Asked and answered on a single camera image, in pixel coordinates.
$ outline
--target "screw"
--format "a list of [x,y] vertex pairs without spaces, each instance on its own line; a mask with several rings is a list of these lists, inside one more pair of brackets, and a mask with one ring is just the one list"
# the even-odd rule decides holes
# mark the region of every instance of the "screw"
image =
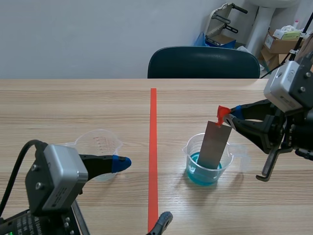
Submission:
[[38,170],[38,169],[39,169],[39,167],[36,164],[31,166],[31,171],[35,171],[35,170]]
[[40,182],[38,182],[36,184],[36,190],[42,189],[43,187],[44,187],[44,185],[42,183],[40,183]]

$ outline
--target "measuring cup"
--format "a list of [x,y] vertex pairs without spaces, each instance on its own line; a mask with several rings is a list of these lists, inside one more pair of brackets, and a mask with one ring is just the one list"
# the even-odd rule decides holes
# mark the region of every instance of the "measuring cup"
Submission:
[[[65,143],[65,146],[75,148],[79,154],[89,155],[118,155],[117,151],[123,143],[115,134],[107,130],[89,131],[80,136],[75,142]],[[116,173],[108,173],[95,177],[96,181],[106,181],[112,179]]]
[[203,138],[204,133],[191,137],[187,145],[182,149],[187,156],[187,175],[193,182],[204,186],[217,182],[223,172],[231,165],[235,157],[241,158],[240,171],[244,172],[247,170],[250,157],[246,153],[246,148],[239,144],[227,143],[217,169],[208,169],[197,164]]

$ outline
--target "chair backrest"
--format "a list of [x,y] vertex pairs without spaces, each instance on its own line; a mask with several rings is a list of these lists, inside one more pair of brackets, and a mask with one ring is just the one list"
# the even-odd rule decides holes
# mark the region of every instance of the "chair backrest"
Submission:
[[167,47],[151,58],[148,78],[259,78],[250,53],[218,47]]

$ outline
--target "sink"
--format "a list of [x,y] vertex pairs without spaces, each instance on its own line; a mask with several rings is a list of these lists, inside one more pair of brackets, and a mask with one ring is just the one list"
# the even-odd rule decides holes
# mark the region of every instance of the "sink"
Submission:
[[256,57],[259,56],[266,33],[276,8],[295,5],[299,0],[248,0],[259,6],[258,15],[253,24],[246,48]]
[[298,0],[249,0],[253,5],[270,8],[286,8],[295,5]]

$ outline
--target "wooden table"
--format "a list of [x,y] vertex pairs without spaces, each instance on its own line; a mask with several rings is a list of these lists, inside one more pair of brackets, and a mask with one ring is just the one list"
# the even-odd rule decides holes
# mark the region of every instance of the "wooden table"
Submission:
[[[119,152],[133,165],[112,181],[86,184],[78,202],[92,235],[147,232],[150,88],[157,88],[159,212],[171,211],[169,235],[311,235],[313,164],[282,155],[268,183],[255,179],[267,156],[245,144],[248,173],[238,162],[213,187],[184,175],[181,149],[216,120],[218,105],[234,107],[263,99],[266,80],[0,80],[0,195],[21,147],[31,139],[64,143],[94,129],[116,133]],[[34,161],[30,151],[20,169],[4,217],[27,209],[24,178]]]

